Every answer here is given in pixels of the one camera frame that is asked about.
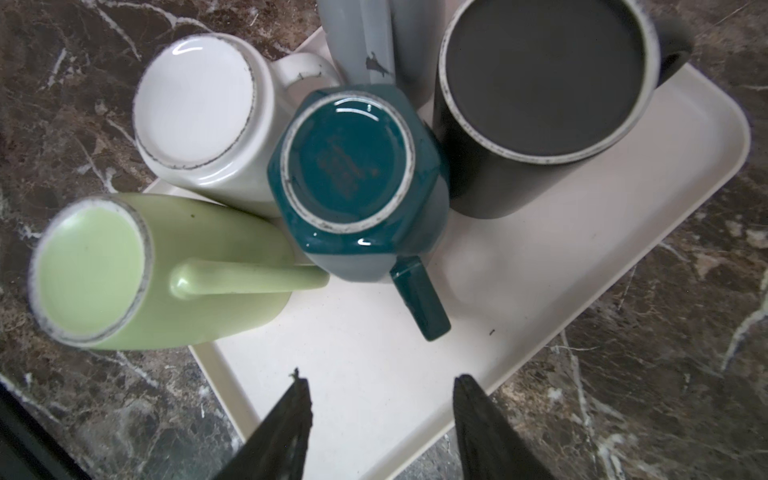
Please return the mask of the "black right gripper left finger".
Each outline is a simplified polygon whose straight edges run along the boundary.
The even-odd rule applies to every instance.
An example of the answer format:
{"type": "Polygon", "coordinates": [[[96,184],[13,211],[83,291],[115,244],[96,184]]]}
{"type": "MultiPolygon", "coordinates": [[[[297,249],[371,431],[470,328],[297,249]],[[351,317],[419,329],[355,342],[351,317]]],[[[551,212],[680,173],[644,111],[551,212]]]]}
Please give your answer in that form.
{"type": "Polygon", "coordinates": [[[309,382],[293,382],[234,458],[214,479],[302,479],[313,414],[309,382]]]}

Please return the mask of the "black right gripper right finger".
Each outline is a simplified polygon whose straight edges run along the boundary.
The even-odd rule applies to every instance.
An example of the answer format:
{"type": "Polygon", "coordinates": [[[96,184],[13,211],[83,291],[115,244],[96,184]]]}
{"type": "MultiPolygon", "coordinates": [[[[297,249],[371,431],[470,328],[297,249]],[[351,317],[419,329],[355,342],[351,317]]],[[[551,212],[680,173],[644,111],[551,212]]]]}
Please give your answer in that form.
{"type": "Polygon", "coordinates": [[[453,411],[465,479],[551,479],[477,381],[454,380],[453,411]]]}

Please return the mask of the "dark green faceted mug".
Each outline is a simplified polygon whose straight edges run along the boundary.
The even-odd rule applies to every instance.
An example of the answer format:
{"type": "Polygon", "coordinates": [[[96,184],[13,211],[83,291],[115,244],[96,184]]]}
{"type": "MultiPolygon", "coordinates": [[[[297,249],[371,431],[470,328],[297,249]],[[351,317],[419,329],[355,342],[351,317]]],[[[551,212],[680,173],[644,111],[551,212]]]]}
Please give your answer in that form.
{"type": "Polygon", "coordinates": [[[349,282],[390,280],[426,340],[450,331],[424,259],[448,220],[449,168],[403,91],[370,84],[311,92],[267,176],[314,264],[349,282]]]}

